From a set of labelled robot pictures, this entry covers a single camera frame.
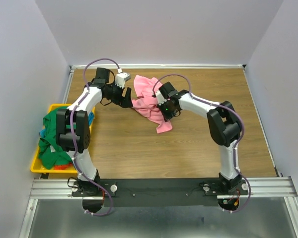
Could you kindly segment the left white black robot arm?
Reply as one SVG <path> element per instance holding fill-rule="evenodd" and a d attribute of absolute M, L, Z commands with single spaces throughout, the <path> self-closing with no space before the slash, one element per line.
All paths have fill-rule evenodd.
<path fill-rule="evenodd" d="M 78 181 L 90 196 L 96 195 L 101 186 L 98 170 L 93 165 L 88 150 L 91 140 L 89 115 L 103 99 L 121 108 L 133 106 L 132 90 L 125 87 L 125 83 L 131 79 L 130 74 L 119 68 L 113 82 L 110 83 L 111 74 L 112 71 L 109 69 L 97 68 L 95 77 L 86 83 L 78 99 L 56 113 L 56 144 L 71 158 Z"/>

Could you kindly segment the pink t shirt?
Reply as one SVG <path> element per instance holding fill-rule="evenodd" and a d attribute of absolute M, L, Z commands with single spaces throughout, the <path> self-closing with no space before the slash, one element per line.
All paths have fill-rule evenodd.
<path fill-rule="evenodd" d="M 172 130 L 172 124 L 165 121 L 159 108 L 157 107 L 157 99 L 152 96 L 152 89 L 157 78 L 147 78 L 136 75 L 134 79 L 134 90 L 136 99 L 132 100 L 133 109 L 141 116 L 149 121 L 158 124 L 157 133 L 164 133 Z"/>

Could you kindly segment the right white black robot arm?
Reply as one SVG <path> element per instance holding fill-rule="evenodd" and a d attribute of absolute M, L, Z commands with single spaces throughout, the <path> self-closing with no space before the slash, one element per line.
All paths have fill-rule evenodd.
<path fill-rule="evenodd" d="M 232 104 L 229 101 L 208 101 L 188 90 L 177 91 L 170 82 L 153 91 L 152 96 L 157 99 L 157 107 L 165 121 L 180 115 L 182 110 L 207 119 L 211 138 L 220 151 L 219 190 L 224 194 L 232 193 L 242 180 L 237 149 L 245 131 L 244 123 Z"/>

